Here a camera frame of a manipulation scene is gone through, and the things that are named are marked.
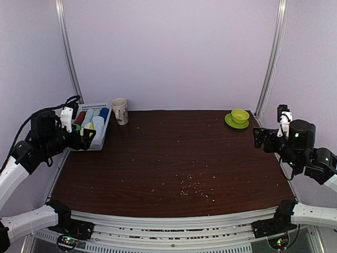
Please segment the yellow green patterned towel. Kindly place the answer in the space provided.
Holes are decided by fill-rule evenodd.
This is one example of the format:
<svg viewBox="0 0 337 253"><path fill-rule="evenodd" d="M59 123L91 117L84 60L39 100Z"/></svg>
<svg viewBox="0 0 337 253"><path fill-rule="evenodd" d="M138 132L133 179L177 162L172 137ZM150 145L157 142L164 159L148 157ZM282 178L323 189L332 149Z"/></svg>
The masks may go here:
<svg viewBox="0 0 337 253"><path fill-rule="evenodd" d="M85 130L88 130L89 138L93 139L95 137L96 131L95 131L95 128L94 128L94 124L92 122L89 122L89 123L84 125L84 127L82 128L82 133L84 133Z"/></svg>

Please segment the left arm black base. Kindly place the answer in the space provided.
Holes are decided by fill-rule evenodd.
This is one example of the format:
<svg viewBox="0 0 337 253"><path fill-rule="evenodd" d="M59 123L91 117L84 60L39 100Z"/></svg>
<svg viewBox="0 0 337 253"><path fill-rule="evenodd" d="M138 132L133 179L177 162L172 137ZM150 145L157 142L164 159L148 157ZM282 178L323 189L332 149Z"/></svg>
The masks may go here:
<svg viewBox="0 0 337 253"><path fill-rule="evenodd" d="M71 219L68 223L58 224L48 227L48 229L79 240L89 240L92 237L94 224L92 222Z"/></svg>

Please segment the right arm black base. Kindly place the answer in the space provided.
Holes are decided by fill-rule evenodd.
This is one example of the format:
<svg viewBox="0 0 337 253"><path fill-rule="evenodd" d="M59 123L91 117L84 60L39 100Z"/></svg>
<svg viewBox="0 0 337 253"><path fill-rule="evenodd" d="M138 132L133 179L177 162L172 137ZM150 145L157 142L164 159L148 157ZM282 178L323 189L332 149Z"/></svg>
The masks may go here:
<svg viewBox="0 0 337 253"><path fill-rule="evenodd" d="M258 220L251 225L256 239L286 233L297 228L297 225L275 218Z"/></svg>

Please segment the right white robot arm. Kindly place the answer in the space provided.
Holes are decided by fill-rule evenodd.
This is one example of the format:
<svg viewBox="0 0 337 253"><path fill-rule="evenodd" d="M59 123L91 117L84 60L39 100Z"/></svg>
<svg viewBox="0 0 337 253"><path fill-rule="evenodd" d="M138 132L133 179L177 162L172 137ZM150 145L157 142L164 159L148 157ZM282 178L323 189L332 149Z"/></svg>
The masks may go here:
<svg viewBox="0 0 337 253"><path fill-rule="evenodd" d="M276 129L253 128L254 146L277 153L291 167L292 176L304 174L335 191L336 155L327 148L315 148L315 131L314 124L301 119L289 123L286 137L278 136ZM279 233L302 224L336 229L336 209L283 200L266 228Z"/></svg>

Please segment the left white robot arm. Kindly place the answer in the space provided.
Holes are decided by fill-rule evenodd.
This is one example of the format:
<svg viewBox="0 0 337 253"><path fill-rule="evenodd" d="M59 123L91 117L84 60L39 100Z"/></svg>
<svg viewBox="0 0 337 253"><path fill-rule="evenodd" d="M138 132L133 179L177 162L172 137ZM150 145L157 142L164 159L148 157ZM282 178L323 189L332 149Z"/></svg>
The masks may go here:
<svg viewBox="0 0 337 253"><path fill-rule="evenodd" d="M14 145L1 169L1 206L15 189L43 162L51 167L53 157L65 149L87 150L96 135L92 129L78 130L72 124L74 110L64 107L61 115L53 110L41 110L29 119L31 129L23 141ZM64 234L79 232L71 218L71 210L59 201L49 201L42 207L12 217L1 218L1 252L21 237L44 229L60 229Z"/></svg>

